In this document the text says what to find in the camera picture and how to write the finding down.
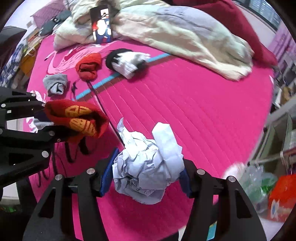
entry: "plastic bag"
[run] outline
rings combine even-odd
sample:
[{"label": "plastic bag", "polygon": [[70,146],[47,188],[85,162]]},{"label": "plastic bag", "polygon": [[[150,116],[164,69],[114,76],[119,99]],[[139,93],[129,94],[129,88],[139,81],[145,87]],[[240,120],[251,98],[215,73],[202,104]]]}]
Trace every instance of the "plastic bag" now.
[{"label": "plastic bag", "polygon": [[279,178],[269,196],[269,219],[285,222],[296,204],[296,174]]},{"label": "plastic bag", "polygon": [[249,166],[239,180],[257,213],[268,208],[268,195],[277,182],[272,173],[264,172],[263,166]]}]

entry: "blue plaid shirt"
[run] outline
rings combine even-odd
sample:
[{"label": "blue plaid shirt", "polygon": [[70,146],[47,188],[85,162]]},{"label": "blue plaid shirt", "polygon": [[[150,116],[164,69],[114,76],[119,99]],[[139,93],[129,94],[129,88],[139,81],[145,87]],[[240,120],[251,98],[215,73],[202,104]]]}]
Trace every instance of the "blue plaid shirt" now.
[{"label": "blue plaid shirt", "polygon": [[0,76],[0,86],[8,88],[11,87],[13,77],[18,71],[22,60],[24,46],[24,44],[18,45],[9,61],[4,66]]}]

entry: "book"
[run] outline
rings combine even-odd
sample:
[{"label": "book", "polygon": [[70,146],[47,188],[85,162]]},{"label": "book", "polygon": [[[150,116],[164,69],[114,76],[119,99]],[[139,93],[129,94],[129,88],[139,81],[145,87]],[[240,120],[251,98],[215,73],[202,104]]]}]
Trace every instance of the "book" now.
[{"label": "book", "polygon": [[39,35],[39,29],[36,28],[34,29],[34,31],[32,33],[30,33],[28,35],[27,39],[27,43],[31,42],[34,38],[36,38]]},{"label": "book", "polygon": [[97,44],[110,43],[112,41],[112,30],[108,5],[94,7],[90,9],[90,14],[95,42]]}]

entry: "black cable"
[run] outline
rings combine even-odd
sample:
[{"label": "black cable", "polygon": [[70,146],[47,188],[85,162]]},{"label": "black cable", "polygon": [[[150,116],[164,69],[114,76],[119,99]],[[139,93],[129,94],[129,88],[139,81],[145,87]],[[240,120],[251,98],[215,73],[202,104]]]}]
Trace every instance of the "black cable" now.
[{"label": "black cable", "polygon": [[72,87],[71,87],[71,92],[73,94],[73,99],[76,100],[76,94],[75,94],[75,91],[77,90],[78,88],[76,87],[76,81],[72,84]]},{"label": "black cable", "polygon": [[[100,104],[100,106],[101,106],[103,112],[105,113],[106,116],[108,116],[108,115],[107,115],[107,112],[105,111],[105,109],[104,109],[104,107],[103,107],[103,105],[102,105],[102,103],[101,103],[101,101],[100,101],[100,99],[99,99],[99,97],[98,97],[98,95],[97,95],[97,93],[96,93],[96,90],[95,90],[94,87],[93,87],[93,85],[91,84],[90,81],[87,81],[87,84],[88,84],[88,86],[89,86],[91,92],[93,92],[93,93],[95,94],[95,96],[96,96],[96,98],[97,98],[97,100],[98,100],[98,102],[99,102],[99,104]],[[109,123],[110,123],[111,127],[113,128],[113,130],[115,131],[117,137],[119,138],[119,140],[120,140],[121,143],[123,144],[123,140],[121,139],[121,136],[119,135],[117,129],[113,126],[113,124],[112,124],[111,121],[109,121]]]},{"label": "black cable", "polygon": [[73,160],[72,157],[71,157],[71,153],[70,153],[70,148],[69,148],[69,143],[68,142],[65,142],[65,153],[66,153],[67,161],[69,163],[74,163],[75,160]]},{"label": "black cable", "polygon": [[62,164],[62,166],[63,166],[64,172],[65,172],[65,176],[68,177],[68,174],[67,174],[66,168],[65,168],[65,166],[64,166],[64,163],[63,163],[61,157],[60,157],[57,153],[55,153],[55,154],[57,155],[57,157],[59,158],[59,160],[60,160],[60,162],[61,162],[61,164]]},{"label": "black cable", "polygon": [[35,181],[36,181],[36,184],[37,184],[37,187],[41,187],[41,172],[37,172],[37,175],[38,175],[38,183],[36,181],[36,176],[35,176]]},{"label": "black cable", "polygon": [[85,138],[85,137],[83,137],[83,138],[81,139],[81,141],[79,142],[78,146],[79,146],[80,151],[81,151],[81,153],[82,153],[83,155],[89,155],[89,154],[90,154],[90,153],[89,153],[89,150],[88,150],[88,148],[87,148],[87,146],[86,146],[86,138]]},{"label": "black cable", "polygon": [[54,175],[56,176],[58,174],[58,170],[57,170],[57,162],[56,162],[56,158],[55,158],[55,150],[53,150],[52,152],[52,168],[54,171]]},{"label": "black cable", "polygon": [[45,180],[46,180],[46,181],[48,181],[48,180],[49,180],[49,177],[47,177],[47,176],[46,176],[46,174],[45,174],[45,171],[44,171],[44,170],[42,170],[42,175],[43,175],[43,177],[45,178]]}]

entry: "pillow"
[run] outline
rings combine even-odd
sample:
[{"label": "pillow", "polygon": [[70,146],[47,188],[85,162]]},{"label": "pillow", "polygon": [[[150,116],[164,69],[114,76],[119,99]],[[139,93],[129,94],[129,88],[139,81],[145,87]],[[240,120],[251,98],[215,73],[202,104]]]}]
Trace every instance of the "pillow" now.
[{"label": "pillow", "polygon": [[228,30],[246,40],[254,51],[253,58],[268,66],[277,66],[276,57],[259,40],[249,21],[232,0],[174,0],[176,5],[187,4],[206,12]]},{"label": "pillow", "polygon": [[35,12],[32,17],[38,28],[41,28],[47,21],[66,10],[63,0],[52,0],[44,7]]}]

